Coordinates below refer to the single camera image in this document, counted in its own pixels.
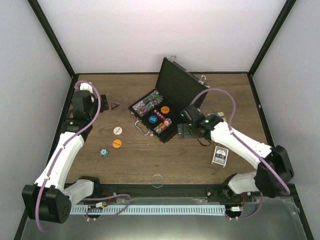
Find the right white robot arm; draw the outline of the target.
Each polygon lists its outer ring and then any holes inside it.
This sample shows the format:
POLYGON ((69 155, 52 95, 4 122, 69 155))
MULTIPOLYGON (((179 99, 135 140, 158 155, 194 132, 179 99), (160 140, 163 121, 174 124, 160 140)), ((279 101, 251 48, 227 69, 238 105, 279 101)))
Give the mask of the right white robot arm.
POLYGON ((236 173, 225 180, 222 188, 225 200, 232 202, 246 192, 260 192, 269 198, 290 194, 288 183, 294 171, 284 147, 258 142, 232 128, 216 114, 205 116, 193 104, 182 110, 180 115, 190 135, 217 144, 213 157, 215 160, 225 160, 227 155, 222 151, 229 150, 253 166, 253 172, 236 173))

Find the orange big blind button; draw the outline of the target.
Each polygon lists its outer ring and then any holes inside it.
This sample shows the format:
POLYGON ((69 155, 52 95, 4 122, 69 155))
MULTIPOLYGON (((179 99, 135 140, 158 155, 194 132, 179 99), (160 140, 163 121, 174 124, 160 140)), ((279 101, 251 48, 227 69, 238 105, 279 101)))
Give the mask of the orange big blind button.
POLYGON ((160 110, 163 114, 168 114, 170 112, 170 108, 168 106, 162 106, 160 110))

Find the unboxed banded card deck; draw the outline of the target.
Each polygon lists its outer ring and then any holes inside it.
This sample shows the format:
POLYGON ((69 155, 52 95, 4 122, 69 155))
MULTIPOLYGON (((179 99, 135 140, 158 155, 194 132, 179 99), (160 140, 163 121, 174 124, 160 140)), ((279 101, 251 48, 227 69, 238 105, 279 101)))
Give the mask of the unboxed banded card deck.
POLYGON ((221 112, 215 112, 214 114, 215 114, 216 116, 220 117, 221 119, 223 119, 224 122, 227 121, 224 112, 222 112, 222 111, 221 111, 221 112))

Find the blue small blind button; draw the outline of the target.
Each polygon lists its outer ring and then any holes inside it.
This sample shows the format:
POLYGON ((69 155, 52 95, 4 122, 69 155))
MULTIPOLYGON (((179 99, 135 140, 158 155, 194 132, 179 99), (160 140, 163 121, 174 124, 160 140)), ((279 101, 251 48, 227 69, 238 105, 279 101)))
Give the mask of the blue small blind button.
POLYGON ((156 115, 151 115, 149 118, 148 118, 148 121, 151 123, 151 124, 155 124, 157 121, 158 121, 158 117, 156 115))

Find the blue boxed card deck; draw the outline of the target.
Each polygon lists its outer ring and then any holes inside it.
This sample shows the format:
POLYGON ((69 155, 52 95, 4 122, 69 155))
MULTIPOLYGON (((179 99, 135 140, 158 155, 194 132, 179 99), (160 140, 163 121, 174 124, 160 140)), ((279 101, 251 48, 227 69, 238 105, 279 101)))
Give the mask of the blue boxed card deck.
POLYGON ((229 149, 221 146, 216 146, 214 149, 211 163, 217 164, 224 168, 227 165, 228 155, 229 155, 229 149))

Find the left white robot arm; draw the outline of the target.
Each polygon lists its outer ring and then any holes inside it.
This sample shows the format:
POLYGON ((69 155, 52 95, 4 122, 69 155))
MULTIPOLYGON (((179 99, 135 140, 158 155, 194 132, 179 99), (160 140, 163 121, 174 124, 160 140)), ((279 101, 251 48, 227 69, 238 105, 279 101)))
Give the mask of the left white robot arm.
POLYGON ((102 196, 99 178, 82 176, 69 187, 65 182, 76 155, 93 129, 96 113, 109 108, 106 95, 95 97, 90 90, 78 90, 71 100, 72 108, 62 124, 59 141, 49 163, 32 185, 25 185, 22 198, 32 220, 64 223, 71 208, 83 199, 97 202, 102 196))

